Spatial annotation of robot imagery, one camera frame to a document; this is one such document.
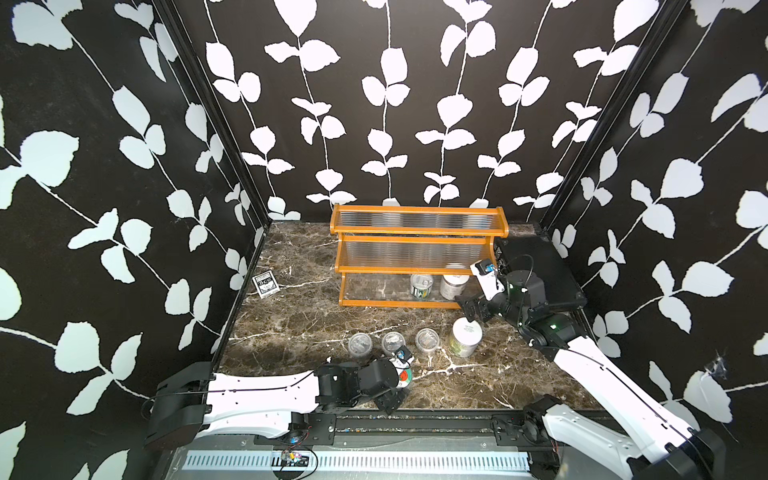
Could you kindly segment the red tomato seed jar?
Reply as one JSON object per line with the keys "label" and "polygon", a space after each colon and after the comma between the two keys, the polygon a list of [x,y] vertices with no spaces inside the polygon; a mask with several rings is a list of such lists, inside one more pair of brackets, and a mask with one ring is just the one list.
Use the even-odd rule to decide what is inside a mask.
{"label": "red tomato seed jar", "polygon": [[410,368],[397,368],[398,389],[407,388],[413,380],[413,373]]}

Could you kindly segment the white green label jar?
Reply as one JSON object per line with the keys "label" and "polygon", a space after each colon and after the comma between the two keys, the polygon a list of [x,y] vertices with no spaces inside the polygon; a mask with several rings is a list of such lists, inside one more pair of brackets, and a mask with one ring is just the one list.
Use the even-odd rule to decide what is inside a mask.
{"label": "white green label jar", "polygon": [[480,323],[461,317],[453,323],[449,349],[456,356],[468,358],[474,353],[482,338],[483,330]]}

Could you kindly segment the white text label jar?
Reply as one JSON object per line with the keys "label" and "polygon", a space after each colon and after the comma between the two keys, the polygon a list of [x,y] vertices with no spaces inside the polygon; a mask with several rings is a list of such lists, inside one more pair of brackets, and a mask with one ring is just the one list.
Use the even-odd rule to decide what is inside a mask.
{"label": "white text label jar", "polygon": [[449,301],[453,301],[456,296],[461,295],[470,279],[468,274],[451,273],[443,275],[440,283],[441,296]]}

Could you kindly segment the clear jar purple seeds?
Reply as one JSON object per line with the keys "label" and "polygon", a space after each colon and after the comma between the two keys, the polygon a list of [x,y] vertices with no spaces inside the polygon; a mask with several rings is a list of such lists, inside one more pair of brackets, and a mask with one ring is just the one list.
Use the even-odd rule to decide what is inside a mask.
{"label": "clear jar purple seeds", "polygon": [[348,351],[353,358],[365,358],[373,351],[373,341],[366,333],[356,333],[347,344]]}

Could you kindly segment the clear jar yellow label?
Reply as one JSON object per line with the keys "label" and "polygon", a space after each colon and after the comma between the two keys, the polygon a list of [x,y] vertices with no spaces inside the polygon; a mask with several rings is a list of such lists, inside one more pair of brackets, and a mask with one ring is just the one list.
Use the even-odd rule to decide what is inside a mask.
{"label": "clear jar yellow label", "polygon": [[394,355],[405,345],[404,336],[396,331],[387,332],[381,339],[382,350],[387,355]]}

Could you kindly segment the green vegetable tin can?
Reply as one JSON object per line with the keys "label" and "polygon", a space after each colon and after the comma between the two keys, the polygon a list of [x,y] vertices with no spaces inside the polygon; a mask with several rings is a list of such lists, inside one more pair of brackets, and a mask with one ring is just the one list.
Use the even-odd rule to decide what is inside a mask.
{"label": "green vegetable tin can", "polygon": [[417,300],[426,300],[432,291],[434,278],[429,274],[412,274],[410,276],[411,295]]}

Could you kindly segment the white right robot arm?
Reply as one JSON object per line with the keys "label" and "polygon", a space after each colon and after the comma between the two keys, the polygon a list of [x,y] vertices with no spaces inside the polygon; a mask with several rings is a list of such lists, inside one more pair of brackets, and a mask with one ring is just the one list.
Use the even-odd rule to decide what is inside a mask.
{"label": "white right robot arm", "polygon": [[618,423],[612,430],[551,395],[524,410],[522,432],[534,444],[567,444],[620,479],[722,479],[726,446],[709,429],[697,430],[617,368],[569,316],[524,311],[532,272],[501,278],[490,260],[471,265],[481,294],[457,299],[469,320],[500,316],[529,345],[575,379]]}

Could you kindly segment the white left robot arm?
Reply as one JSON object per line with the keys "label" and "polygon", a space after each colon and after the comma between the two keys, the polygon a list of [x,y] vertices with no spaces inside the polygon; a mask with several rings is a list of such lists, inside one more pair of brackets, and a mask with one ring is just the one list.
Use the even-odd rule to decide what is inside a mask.
{"label": "white left robot arm", "polygon": [[374,403],[399,408],[413,379],[407,361],[326,363],[284,376],[246,377],[196,362],[161,381],[152,397],[144,448],[171,450],[212,435],[253,435],[285,444],[309,436],[310,418]]}

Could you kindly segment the orange three-tier shelf rack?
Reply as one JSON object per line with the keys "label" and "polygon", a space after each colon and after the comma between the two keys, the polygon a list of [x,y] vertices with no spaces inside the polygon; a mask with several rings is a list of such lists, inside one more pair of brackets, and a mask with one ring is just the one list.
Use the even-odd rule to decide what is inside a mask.
{"label": "orange three-tier shelf rack", "polygon": [[468,275],[477,261],[493,261],[494,241],[510,225],[497,208],[336,205],[330,232],[338,236],[334,269],[346,307],[457,309],[454,301],[351,299],[349,274]]}

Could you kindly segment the black flat case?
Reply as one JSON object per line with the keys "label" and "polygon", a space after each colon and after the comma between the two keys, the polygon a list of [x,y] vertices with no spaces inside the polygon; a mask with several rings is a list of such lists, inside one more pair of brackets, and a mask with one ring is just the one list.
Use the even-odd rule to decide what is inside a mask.
{"label": "black flat case", "polygon": [[587,305],[587,298],[564,259],[548,237],[508,237],[495,241],[496,259],[503,275],[514,274],[527,283],[532,306],[546,304],[552,311],[571,311]]}

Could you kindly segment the small green circuit board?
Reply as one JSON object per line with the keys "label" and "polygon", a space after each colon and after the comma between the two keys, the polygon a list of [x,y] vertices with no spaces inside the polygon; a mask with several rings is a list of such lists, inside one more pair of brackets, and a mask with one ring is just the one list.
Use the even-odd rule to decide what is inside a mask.
{"label": "small green circuit board", "polygon": [[286,468],[307,468],[309,457],[301,452],[282,452],[275,458],[275,467],[279,470]]}

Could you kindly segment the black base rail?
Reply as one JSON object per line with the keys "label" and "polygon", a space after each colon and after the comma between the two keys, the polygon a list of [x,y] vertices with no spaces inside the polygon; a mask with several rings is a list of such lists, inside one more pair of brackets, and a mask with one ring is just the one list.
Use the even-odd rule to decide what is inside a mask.
{"label": "black base rail", "polygon": [[522,410],[374,410],[342,414],[295,414],[293,422],[309,433],[309,444],[330,445],[343,435],[489,436],[498,446],[548,447],[552,436],[543,419]]}

